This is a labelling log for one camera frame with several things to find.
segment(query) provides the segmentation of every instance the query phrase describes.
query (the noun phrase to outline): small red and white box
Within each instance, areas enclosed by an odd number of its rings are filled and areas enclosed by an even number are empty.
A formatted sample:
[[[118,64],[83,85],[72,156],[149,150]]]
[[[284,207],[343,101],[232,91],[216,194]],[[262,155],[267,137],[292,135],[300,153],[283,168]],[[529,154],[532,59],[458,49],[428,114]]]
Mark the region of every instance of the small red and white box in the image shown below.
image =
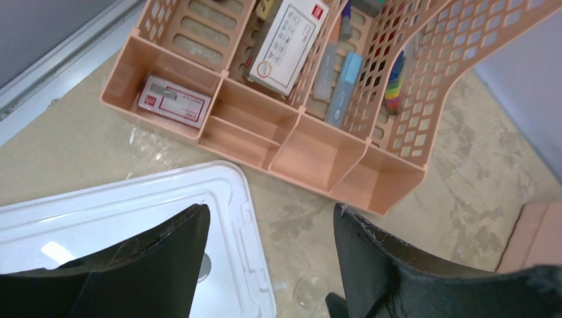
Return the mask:
[[[201,128],[211,98],[156,76],[149,76],[139,97],[139,107]]]

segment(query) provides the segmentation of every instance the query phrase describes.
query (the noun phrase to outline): organizer compartment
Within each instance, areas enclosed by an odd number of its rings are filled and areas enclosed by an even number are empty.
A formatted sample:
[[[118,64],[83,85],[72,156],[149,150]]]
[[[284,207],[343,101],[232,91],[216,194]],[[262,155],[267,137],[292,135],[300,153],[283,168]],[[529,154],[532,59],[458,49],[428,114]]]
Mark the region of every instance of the organizer compartment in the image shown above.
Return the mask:
[[[198,93],[213,97],[221,81],[219,74],[171,54],[153,43],[130,36],[101,94],[102,102],[112,106],[120,114],[139,125],[156,129],[158,132],[178,140],[198,139],[199,129],[137,106],[140,92],[149,75],[165,78]]]
[[[423,181],[443,103],[458,77],[562,7],[559,0],[385,0],[375,18],[353,8],[353,36],[339,45],[335,78],[349,51],[361,54],[364,64],[337,129],[322,121],[327,103],[314,100],[311,89],[345,0],[330,3],[287,98],[242,76],[262,25],[254,2],[148,0],[102,101],[152,130],[196,140],[230,160],[379,215]],[[403,87],[404,110],[389,117],[382,100],[390,71],[417,34],[421,47]],[[213,97],[201,130],[136,107],[149,74]]]

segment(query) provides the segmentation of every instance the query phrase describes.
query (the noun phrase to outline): storage tray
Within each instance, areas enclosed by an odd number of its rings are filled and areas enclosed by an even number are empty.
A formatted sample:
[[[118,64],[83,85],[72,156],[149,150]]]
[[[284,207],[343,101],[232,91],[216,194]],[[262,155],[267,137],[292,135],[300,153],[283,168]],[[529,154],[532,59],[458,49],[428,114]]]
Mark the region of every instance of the storage tray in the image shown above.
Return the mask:
[[[327,103],[312,98],[311,89],[345,3],[330,2],[283,98],[242,76],[262,26],[255,0],[149,0],[101,100],[176,140],[386,215],[423,181],[445,98],[459,76],[562,7],[559,0],[386,0],[375,18],[352,8],[353,36],[339,43],[334,72],[350,51],[364,65],[337,129],[323,122]],[[414,36],[421,44],[405,80],[404,110],[390,117],[382,107],[386,84]],[[152,74],[212,96],[200,130],[136,106]]]

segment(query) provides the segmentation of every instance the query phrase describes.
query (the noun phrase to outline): cardboard box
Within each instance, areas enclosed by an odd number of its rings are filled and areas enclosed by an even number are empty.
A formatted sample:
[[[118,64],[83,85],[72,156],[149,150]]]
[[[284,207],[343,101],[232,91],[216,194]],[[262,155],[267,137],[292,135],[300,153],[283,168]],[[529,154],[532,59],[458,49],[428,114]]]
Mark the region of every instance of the cardboard box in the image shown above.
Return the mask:
[[[201,128],[211,98],[156,76],[149,76],[139,107],[169,119]]]
[[[277,0],[246,62],[248,79],[289,95],[328,9],[320,0]]]

